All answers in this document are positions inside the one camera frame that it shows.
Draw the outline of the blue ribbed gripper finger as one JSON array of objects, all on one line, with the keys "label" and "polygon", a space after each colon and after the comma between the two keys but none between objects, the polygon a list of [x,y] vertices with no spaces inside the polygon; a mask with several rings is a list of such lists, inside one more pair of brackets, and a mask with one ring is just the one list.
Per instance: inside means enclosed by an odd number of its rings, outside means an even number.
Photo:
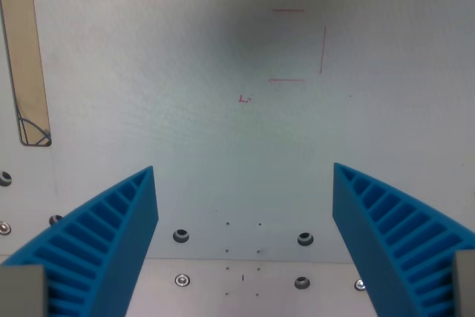
[{"label": "blue ribbed gripper finger", "polygon": [[456,251],[474,233],[431,206],[336,163],[332,217],[378,316],[454,316]]},{"label": "blue ribbed gripper finger", "polygon": [[45,269],[50,316],[125,316],[158,220],[149,166],[68,213],[3,264]]}]

